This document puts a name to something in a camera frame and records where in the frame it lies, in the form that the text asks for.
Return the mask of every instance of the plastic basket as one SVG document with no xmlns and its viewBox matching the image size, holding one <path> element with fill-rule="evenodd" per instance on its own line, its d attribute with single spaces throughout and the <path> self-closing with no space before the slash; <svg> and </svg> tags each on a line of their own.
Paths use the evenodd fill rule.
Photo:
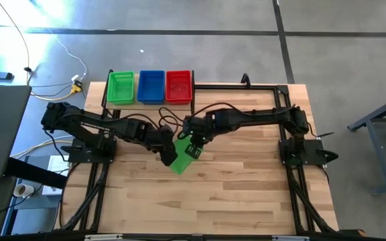
<svg viewBox="0 0 386 241">
<path fill-rule="evenodd" d="M 110 73 L 107 101 L 113 104 L 132 104 L 133 77 L 133 71 Z"/>
<path fill-rule="evenodd" d="M 192 101 L 192 75 L 189 70 L 166 72 L 166 101 L 170 104 Z"/>
<path fill-rule="evenodd" d="M 143 104 L 163 104 L 165 98 L 165 72 L 142 70 L 139 73 L 137 100 Z"/>
</svg>

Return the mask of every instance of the green basket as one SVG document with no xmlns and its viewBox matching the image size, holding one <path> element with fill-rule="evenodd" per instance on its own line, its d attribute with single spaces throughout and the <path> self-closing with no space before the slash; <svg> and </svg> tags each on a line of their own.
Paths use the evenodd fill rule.
<svg viewBox="0 0 386 241">
<path fill-rule="evenodd" d="M 133 71 L 110 73 L 107 101 L 113 104 L 133 104 L 133 87 Z"/>
</svg>

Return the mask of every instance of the robotic arm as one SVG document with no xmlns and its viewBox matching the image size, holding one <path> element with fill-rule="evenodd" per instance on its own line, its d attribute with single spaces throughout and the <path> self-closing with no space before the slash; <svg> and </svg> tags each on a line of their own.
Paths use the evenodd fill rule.
<svg viewBox="0 0 386 241">
<path fill-rule="evenodd" d="M 167 125 L 155 128 L 147 121 L 129 117 L 115 120 L 84 111 L 67 102 L 49 103 L 41 124 L 44 130 L 51 133 L 54 130 L 66 131 L 77 139 L 73 142 L 73 146 L 62 148 L 64 151 L 74 154 L 73 158 L 76 154 L 84 157 L 90 153 L 112 159 L 115 154 L 116 143 L 112 135 L 126 142 L 141 145 L 154 153 L 159 153 L 165 165 L 170 165 L 177 157 L 172 143 L 174 132 Z M 102 133 L 92 133 L 85 127 L 102 130 L 103 133 L 108 133 L 109 137 Z"/>
<path fill-rule="evenodd" d="M 235 108 L 220 108 L 206 112 L 204 117 L 186 116 L 182 133 L 183 139 L 191 135 L 191 145 L 186 153 L 197 159 L 203 145 L 218 135 L 227 134 L 241 127 L 281 124 L 292 136 L 279 142 L 282 161 L 293 165 L 301 162 L 323 165 L 337 158 L 336 153 L 322 149 L 320 140 L 305 140 L 309 132 L 306 113 L 300 107 L 281 107 L 271 110 L 252 110 L 243 112 Z"/>
</svg>

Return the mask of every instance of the white cable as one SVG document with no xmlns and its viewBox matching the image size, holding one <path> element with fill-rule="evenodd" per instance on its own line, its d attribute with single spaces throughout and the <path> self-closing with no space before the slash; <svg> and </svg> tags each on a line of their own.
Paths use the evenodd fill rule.
<svg viewBox="0 0 386 241">
<path fill-rule="evenodd" d="M 25 48 L 26 48 L 26 55 L 27 55 L 27 67 L 29 68 L 29 50 L 27 48 L 27 44 L 26 44 L 26 41 L 25 41 L 25 38 L 23 37 L 23 34 L 20 32 L 20 29 L 19 27 L 16 25 L 16 23 L 14 22 L 14 20 L 11 18 L 10 14 L 8 14 L 7 10 L 5 10 L 4 6 L 0 3 L 0 6 L 1 8 L 4 10 L 5 14 L 7 14 L 8 18 L 10 18 L 11 22 L 13 23 L 14 27 L 16 27 L 17 31 L 20 33 L 20 37 L 22 38 L 23 40 L 23 43 L 25 44 Z"/>
<path fill-rule="evenodd" d="M 58 139 L 70 138 L 70 137 L 73 137 L 73 136 L 72 136 L 72 135 L 66 135 L 66 136 L 62 136 L 62 137 L 54 137 L 54 139 L 55 139 L 55 140 L 58 140 Z M 19 159 L 20 157 L 23 157 L 24 155 L 26 155 L 26 154 L 30 153 L 31 151 L 35 150 L 36 147 L 39 147 L 39 146 L 41 146 L 41 145 L 43 145 L 43 144 L 46 144 L 46 143 L 49 143 L 50 141 L 52 141 L 52 140 L 51 140 L 51 139 L 48 139 L 47 141 L 44 141 L 44 142 L 42 142 L 42 143 L 40 143 L 40 144 L 38 144 L 38 145 L 35 145 L 35 146 L 33 146 L 33 147 L 30 147 L 29 149 L 26 149 L 26 150 L 24 150 L 24 151 L 21 151 L 21 152 L 19 152 L 19 153 L 16 153 L 16 154 L 14 154 L 14 155 L 11 155 L 10 157 L 14 157 L 14 156 L 16 156 L 16 155 L 20 155 L 20 156 L 16 157 L 17 159 Z"/>
<path fill-rule="evenodd" d="M 81 77 L 80 81 L 83 80 L 83 78 L 86 77 L 86 75 L 88 74 L 88 73 L 87 73 L 87 66 L 86 66 L 86 64 L 84 64 L 84 62 L 83 62 L 79 57 L 77 57 L 77 56 L 71 54 L 71 53 L 69 52 L 68 48 L 67 48 L 67 47 L 59 40 L 58 36 L 57 36 L 56 34 L 54 34 L 50 28 L 47 27 L 47 29 L 48 29 L 48 31 L 50 31 L 50 33 L 55 37 L 56 41 L 57 41 L 62 47 L 64 47 L 64 49 L 66 50 L 66 53 L 67 53 L 69 56 L 71 56 L 71 57 L 77 59 L 78 61 L 80 61 L 80 63 L 84 66 L 84 73 L 83 73 L 83 76 Z"/>
</svg>

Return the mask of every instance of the wood grain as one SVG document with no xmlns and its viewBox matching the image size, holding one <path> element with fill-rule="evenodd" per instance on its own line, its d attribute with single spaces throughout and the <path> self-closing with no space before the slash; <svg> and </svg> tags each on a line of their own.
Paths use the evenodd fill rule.
<svg viewBox="0 0 386 241">
<path fill-rule="evenodd" d="M 104 89 L 104 82 L 90 83 L 86 110 L 101 112 Z M 306 111 L 314 128 L 306 86 L 289 85 L 289 91 L 292 103 Z M 275 107 L 272 93 L 265 90 L 197 90 L 195 110 L 221 101 L 242 110 Z M 156 110 L 144 110 L 138 104 L 131 108 L 122 110 L 121 116 L 136 112 L 155 121 L 159 119 Z M 190 110 L 170 108 L 181 117 Z M 278 140 L 277 125 L 245 127 L 219 136 L 182 175 L 173 173 L 158 161 L 157 155 L 143 147 L 118 141 L 99 232 L 294 234 L 287 177 L 277 152 Z M 65 222 L 84 198 L 89 171 L 90 165 L 82 164 L 68 181 Z M 326 176 L 315 167 L 306 167 L 305 173 L 312 203 L 329 225 L 337 229 Z M 302 205 L 300 209 L 306 227 Z"/>
</svg>

